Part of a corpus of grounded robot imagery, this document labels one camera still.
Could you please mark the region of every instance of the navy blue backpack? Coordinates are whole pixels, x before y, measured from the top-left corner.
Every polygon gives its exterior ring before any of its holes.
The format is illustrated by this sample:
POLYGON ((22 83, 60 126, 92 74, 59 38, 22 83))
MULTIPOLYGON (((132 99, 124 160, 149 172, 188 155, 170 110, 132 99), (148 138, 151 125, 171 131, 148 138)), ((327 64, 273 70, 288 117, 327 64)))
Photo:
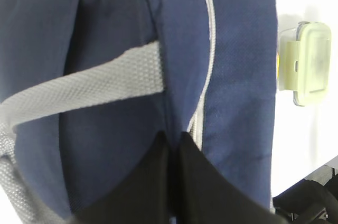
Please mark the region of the navy blue backpack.
POLYGON ((276 39, 275 0, 0 0, 0 184, 23 222, 281 223, 276 39))

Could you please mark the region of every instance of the container lid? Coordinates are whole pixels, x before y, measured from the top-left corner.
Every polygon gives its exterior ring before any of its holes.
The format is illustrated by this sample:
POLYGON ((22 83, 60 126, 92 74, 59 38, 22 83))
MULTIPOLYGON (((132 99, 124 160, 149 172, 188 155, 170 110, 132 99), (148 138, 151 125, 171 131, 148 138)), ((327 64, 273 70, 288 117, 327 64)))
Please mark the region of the container lid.
POLYGON ((320 102, 327 93, 331 57, 331 31, 323 23, 308 23, 299 29, 296 43, 289 44, 294 55, 296 79, 294 101, 306 106, 320 102))

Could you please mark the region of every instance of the white zipper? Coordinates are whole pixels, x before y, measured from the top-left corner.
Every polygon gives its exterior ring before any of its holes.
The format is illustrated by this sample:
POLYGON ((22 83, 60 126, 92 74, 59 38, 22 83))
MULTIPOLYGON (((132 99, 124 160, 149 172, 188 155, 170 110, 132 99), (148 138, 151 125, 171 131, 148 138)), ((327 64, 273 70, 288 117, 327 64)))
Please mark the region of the white zipper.
POLYGON ((208 73, 206 74, 206 79, 204 83, 203 90, 200 95, 200 100, 198 102, 196 111, 192 118, 190 119, 188 132, 194 139, 195 144, 201 150, 203 145, 203 124, 204 124, 204 104, 205 104, 205 93, 208 89, 208 85, 211 79, 211 73, 215 58, 215 43, 216 43, 216 21, 215 21, 215 9, 213 5, 213 0, 205 0, 206 6, 208 8, 208 17, 209 17, 209 39, 210 39, 210 55, 209 55, 209 66, 208 73))

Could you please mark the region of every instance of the backpack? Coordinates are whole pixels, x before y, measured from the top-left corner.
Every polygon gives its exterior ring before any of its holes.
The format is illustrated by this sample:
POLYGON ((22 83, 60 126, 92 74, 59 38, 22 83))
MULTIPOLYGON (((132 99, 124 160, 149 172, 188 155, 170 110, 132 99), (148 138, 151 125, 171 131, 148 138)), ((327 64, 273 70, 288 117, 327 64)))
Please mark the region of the backpack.
POLYGON ((0 5, 0 183, 24 223, 100 201, 158 132, 172 187, 189 132, 217 179, 270 206, 275 0, 0 5))

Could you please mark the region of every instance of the white table surface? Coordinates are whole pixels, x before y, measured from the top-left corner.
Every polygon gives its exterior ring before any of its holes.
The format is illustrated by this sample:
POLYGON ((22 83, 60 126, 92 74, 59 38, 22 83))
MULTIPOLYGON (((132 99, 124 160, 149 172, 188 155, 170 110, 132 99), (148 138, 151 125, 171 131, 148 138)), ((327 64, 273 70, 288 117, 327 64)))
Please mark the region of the white table surface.
MULTIPOLYGON (((293 94, 281 91, 276 96, 276 120, 271 176, 276 196, 338 155, 338 44, 337 0, 277 0, 279 29, 295 27, 302 20, 321 21, 332 30, 330 89, 317 106, 296 107, 293 94)), ((21 223, 0 188, 1 219, 21 223)))

